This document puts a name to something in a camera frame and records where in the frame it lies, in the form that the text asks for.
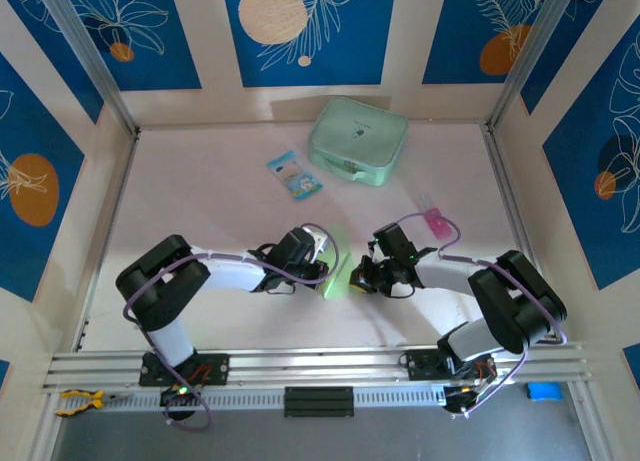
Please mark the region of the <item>mint green zip pouch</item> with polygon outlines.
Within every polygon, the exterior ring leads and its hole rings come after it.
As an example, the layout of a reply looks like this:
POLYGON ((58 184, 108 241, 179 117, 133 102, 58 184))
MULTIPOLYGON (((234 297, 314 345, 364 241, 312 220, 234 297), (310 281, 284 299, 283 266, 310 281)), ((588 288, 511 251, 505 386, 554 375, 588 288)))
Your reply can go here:
POLYGON ((309 134, 309 159, 342 179, 379 187, 391 177, 408 129, 408 120, 399 114, 334 98, 309 134))

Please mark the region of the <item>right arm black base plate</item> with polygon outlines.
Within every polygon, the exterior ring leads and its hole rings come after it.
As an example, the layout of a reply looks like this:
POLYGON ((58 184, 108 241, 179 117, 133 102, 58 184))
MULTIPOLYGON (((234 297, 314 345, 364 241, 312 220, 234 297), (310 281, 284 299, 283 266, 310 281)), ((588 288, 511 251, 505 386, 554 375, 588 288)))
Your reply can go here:
POLYGON ((411 381, 493 381, 497 378, 490 355, 481 355, 470 361, 436 349, 408 350, 404 353, 404 366, 411 381))

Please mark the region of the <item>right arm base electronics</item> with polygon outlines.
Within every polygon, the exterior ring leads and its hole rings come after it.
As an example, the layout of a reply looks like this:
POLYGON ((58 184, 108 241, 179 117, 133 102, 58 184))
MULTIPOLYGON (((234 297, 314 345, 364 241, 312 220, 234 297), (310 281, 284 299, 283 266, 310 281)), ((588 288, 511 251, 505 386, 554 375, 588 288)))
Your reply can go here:
POLYGON ((462 384, 444 388, 444 408, 452 415, 468 412, 488 393, 497 378, 498 373, 493 361, 474 361, 464 372, 462 384))

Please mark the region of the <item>aluminium frame post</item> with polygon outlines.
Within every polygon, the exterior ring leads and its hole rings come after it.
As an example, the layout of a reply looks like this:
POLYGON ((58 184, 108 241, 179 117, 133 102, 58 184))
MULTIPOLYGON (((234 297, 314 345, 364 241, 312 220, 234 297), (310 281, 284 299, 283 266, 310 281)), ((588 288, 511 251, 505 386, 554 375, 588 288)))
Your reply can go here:
POLYGON ((494 134, 529 79, 571 0, 545 0, 486 122, 494 134))
POLYGON ((139 126, 71 0, 42 1, 105 104, 125 132, 135 139, 139 126))

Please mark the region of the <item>small pink bottle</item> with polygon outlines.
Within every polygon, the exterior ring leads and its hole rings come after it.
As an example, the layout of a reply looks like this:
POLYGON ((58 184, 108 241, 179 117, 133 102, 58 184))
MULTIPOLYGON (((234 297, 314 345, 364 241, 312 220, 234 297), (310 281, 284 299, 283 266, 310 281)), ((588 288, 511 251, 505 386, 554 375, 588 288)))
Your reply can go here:
POLYGON ((452 235, 452 229, 448 222, 443 219, 441 210, 427 194, 419 196, 418 207, 423 214, 427 226, 436 239, 444 240, 452 235))

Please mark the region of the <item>black rectangular block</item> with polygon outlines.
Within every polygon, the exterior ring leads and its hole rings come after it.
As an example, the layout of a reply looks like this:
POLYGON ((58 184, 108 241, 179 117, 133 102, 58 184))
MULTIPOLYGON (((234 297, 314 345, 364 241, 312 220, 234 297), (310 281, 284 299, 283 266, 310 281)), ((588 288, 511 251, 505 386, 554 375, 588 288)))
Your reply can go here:
POLYGON ((349 418, 354 416, 352 387, 286 387, 284 416, 288 418, 349 418))

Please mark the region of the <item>light green paper sheet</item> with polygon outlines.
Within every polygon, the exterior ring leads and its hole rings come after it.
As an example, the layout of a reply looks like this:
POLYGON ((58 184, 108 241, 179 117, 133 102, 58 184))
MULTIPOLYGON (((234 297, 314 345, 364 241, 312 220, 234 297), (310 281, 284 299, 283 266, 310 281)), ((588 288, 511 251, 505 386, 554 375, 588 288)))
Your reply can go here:
POLYGON ((333 224, 328 227, 328 231, 337 243, 339 263, 333 275, 320 286, 326 300, 340 298, 349 293, 349 271, 354 267, 347 228, 342 224, 333 224))

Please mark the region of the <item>yellow handled pliers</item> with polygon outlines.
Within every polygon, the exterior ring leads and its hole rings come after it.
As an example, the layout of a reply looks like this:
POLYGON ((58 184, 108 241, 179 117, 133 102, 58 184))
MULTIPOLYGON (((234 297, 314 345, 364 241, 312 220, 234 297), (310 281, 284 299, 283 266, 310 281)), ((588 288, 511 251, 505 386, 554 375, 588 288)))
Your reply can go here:
POLYGON ((74 409, 58 409, 55 415, 62 418, 73 417, 89 410, 99 410, 106 405, 124 399, 128 399, 132 393, 127 392, 107 392, 104 390, 89 391, 83 389, 69 389, 60 394, 61 398, 81 398, 84 403, 74 409))

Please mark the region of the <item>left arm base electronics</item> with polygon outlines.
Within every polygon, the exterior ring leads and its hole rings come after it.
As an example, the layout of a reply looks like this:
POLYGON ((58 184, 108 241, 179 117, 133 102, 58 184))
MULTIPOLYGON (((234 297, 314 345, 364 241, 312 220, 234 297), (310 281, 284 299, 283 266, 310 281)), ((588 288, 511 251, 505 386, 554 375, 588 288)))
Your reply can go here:
POLYGON ((175 383, 160 395, 160 406, 166 423, 171 425, 187 420, 196 411, 194 407, 199 404, 197 400, 198 391, 185 383, 175 383))

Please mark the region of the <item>blue wet wipes packet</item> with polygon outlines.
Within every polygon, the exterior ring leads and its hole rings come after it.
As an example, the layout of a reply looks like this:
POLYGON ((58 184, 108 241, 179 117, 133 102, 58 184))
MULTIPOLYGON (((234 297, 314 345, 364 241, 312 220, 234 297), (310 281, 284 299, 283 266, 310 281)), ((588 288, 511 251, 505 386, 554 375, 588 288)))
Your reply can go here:
POLYGON ((294 151, 267 162, 266 166, 287 187, 295 200, 306 199, 323 188, 316 177, 298 162, 294 151))

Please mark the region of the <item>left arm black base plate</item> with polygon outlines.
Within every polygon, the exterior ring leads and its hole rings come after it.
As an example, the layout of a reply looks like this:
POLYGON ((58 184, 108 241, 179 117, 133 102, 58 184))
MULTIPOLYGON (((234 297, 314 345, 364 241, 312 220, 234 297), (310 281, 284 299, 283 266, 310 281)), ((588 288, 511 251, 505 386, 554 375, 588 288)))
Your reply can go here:
MULTIPOLYGON (((194 353, 173 370, 192 386, 224 386, 229 375, 230 356, 194 353)), ((139 375, 143 387, 169 387, 179 383, 156 354, 145 353, 139 375)))

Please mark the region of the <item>blue sponge block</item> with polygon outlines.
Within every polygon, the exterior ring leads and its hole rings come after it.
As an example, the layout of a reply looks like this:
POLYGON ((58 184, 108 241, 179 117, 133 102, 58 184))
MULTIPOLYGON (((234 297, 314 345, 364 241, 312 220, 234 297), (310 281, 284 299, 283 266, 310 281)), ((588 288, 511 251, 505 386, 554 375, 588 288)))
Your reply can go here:
POLYGON ((557 382, 530 382, 525 385, 526 396, 532 401, 560 401, 564 398, 557 382))

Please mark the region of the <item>aluminium mounting rail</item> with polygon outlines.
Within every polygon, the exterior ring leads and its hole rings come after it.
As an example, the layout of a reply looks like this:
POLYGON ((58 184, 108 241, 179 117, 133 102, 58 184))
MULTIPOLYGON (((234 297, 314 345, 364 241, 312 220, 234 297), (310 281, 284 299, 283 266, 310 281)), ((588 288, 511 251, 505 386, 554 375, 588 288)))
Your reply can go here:
MULTIPOLYGON (((279 389, 293 386, 405 386, 462 381, 411 381, 404 366, 408 350, 432 346, 364 348, 301 348, 260 350, 203 350, 203 354, 230 356, 229 375, 224 386, 209 389, 279 389)), ((42 387, 46 392, 71 388, 86 390, 166 389, 139 385, 145 351, 83 351, 53 356, 42 387)), ((515 382, 590 381, 593 370, 578 343, 564 346, 536 346, 527 356, 508 352, 490 355, 498 378, 513 371, 515 382)))

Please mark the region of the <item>aluminium side rail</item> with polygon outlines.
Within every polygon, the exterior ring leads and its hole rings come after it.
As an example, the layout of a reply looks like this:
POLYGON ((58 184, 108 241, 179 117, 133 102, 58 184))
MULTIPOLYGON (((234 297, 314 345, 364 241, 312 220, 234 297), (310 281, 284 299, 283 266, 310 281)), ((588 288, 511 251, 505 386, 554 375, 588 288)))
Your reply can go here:
POLYGON ((106 185, 105 194, 100 199, 100 210, 92 231, 86 264, 77 292, 76 321, 73 337, 68 343, 71 353, 80 351, 83 346, 98 279, 108 252, 115 221, 136 154, 140 132, 140 128, 134 131, 131 140, 126 143, 123 153, 116 159, 111 170, 109 183, 106 185))
POLYGON ((482 136, 517 248, 480 272, 477 301, 491 333, 506 350, 521 354, 535 345, 564 345, 566 307, 529 258, 532 246, 498 142, 486 127, 482 136))

